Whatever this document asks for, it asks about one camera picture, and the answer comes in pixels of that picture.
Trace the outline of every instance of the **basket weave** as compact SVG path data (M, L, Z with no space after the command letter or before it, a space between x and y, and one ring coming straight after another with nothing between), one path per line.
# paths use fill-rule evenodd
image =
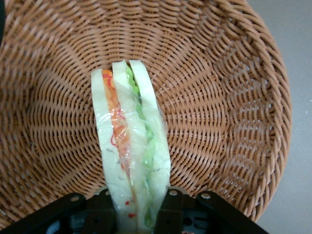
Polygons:
M257 220L284 171L289 83L244 0L7 0L0 50L0 227L105 183L90 72L146 65L168 124L171 184Z

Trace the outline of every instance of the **red shred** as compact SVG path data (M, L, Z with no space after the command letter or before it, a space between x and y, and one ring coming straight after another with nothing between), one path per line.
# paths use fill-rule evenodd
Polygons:
M129 213L128 216L129 216L129 218L133 218L134 216L136 216L136 214L134 214L134 213Z
M113 139L114 139L114 134L112 134L112 137L111 137L111 144L114 145L115 147L117 147L116 144L114 143Z
M109 74L103 74L103 78L107 79L107 83L111 87L112 86L112 78L113 77L111 75L109 75Z

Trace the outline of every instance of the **plastic wrap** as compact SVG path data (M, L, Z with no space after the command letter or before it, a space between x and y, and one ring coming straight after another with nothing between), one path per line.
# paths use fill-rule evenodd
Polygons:
M167 192L166 128L144 65L92 72L92 99L106 184L119 232L151 232Z

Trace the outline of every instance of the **screw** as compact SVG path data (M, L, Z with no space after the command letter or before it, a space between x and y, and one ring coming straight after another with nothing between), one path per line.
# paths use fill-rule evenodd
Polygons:
M211 198L211 196L209 194L207 194L207 193L202 194L201 197L203 199L210 199Z
M171 196L176 196L177 195L177 191L176 190L170 190L169 194Z
M74 201L78 201L79 200L79 196L74 196L70 199L70 201L74 202Z

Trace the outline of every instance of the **green lettuce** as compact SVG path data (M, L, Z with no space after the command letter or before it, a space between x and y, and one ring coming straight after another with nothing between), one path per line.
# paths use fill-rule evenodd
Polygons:
M151 175L151 172L152 172L152 169L153 169L153 158L154 158L154 154L155 154L155 134L151 128L151 126L146 122L146 118L143 114L143 110L142 110L142 101L141 101L141 98L140 98L140 89L134 79L134 74L133 74L133 71L131 70L131 68L127 65L127 70L126 70L126 73L127 73L127 77L129 79L129 84L131 86L131 90L133 92L133 95L136 99L136 112L139 116L139 118L141 120L144 121L145 123L145 128L146 128L146 137L147 137L147 148L146 148L146 151L145 151L145 154L143 156L143 165L145 166L146 168L146 181L145 181L145 184L147 185L147 189L149 187L149 180L150 180L150 175ZM147 213L145 214L145 225L149 228L152 228L153 225L154 225L154 220L152 220L152 208L151 208L151 205L152 205L152 201L153 201L153 198L150 196L149 198L149 208L148 208L148 211Z

